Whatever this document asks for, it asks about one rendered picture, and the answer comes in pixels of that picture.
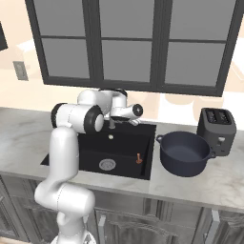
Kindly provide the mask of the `black kitchen sink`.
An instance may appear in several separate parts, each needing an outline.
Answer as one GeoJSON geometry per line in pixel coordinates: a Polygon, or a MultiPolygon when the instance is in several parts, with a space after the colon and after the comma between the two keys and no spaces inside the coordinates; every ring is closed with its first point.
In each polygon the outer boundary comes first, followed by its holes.
{"type": "Polygon", "coordinates": [[[79,170],[149,180],[156,126],[122,123],[111,130],[109,125],[105,121],[98,133],[78,134],[79,170]],[[138,153],[141,164],[135,162],[138,153]]]}

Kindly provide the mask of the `dark blue pot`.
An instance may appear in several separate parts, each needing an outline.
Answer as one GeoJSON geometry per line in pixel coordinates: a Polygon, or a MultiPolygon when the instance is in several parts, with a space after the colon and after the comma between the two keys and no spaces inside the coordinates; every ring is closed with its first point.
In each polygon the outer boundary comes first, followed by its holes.
{"type": "Polygon", "coordinates": [[[192,132],[168,132],[155,140],[160,144],[162,166],[177,176],[197,176],[205,170],[209,159],[216,158],[206,140],[192,132]]]}

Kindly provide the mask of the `grey drawer front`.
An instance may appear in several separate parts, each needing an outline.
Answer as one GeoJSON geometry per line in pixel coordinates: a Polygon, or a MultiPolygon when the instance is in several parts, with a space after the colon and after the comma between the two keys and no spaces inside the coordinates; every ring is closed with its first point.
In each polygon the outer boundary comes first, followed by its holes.
{"type": "Polygon", "coordinates": [[[138,213],[143,210],[143,197],[102,191],[94,191],[93,193],[97,208],[138,213]]]}

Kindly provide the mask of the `black framed window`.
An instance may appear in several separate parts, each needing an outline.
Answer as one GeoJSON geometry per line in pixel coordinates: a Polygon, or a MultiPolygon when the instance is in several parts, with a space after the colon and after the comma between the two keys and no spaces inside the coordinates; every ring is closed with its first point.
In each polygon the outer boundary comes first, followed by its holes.
{"type": "Polygon", "coordinates": [[[44,84],[219,97],[244,0],[25,0],[44,84]]]}

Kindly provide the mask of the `dark grey toaster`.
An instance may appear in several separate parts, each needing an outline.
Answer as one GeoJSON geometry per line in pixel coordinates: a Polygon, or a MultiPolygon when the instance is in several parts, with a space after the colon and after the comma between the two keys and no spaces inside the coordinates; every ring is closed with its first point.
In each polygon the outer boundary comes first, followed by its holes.
{"type": "Polygon", "coordinates": [[[236,124],[230,111],[202,108],[196,133],[203,137],[217,156],[227,156],[236,135],[236,124]]]}

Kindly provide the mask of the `grey cupboard door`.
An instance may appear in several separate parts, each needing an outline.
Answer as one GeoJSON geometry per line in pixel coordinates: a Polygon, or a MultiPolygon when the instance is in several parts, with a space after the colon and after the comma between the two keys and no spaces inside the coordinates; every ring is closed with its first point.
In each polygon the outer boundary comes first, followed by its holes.
{"type": "Polygon", "coordinates": [[[213,244],[244,244],[244,213],[218,211],[220,224],[213,244]]]}
{"type": "Polygon", "coordinates": [[[196,244],[196,228],[152,220],[138,215],[96,209],[106,216],[106,244],[196,244]]]}
{"type": "Polygon", "coordinates": [[[0,175],[0,180],[7,191],[11,206],[14,208],[25,236],[31,244],[38,244],[33,217],[29,210],[33,200],[34,185],[29,179],[8,175],[0,175]]]}

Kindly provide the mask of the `grey wall outlet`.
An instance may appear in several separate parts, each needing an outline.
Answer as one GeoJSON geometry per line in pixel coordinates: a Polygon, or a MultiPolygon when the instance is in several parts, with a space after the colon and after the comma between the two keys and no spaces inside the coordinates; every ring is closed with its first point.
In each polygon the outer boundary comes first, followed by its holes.
{"type": "Polygon", "coordinates": [[[18,80],[29,80],[25,63],[23,61],[13,61],[13,66],[18,80]]]}

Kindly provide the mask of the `black wall cabinet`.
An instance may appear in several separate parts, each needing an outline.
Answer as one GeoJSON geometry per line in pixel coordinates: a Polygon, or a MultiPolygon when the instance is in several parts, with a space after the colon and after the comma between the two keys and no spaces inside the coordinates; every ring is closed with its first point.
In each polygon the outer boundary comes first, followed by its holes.
{"type": "Polygon", "coordinates": [[[3,31],[2,23],[0,21],[0,51],[8,48],[7,40],[3,31]]]}

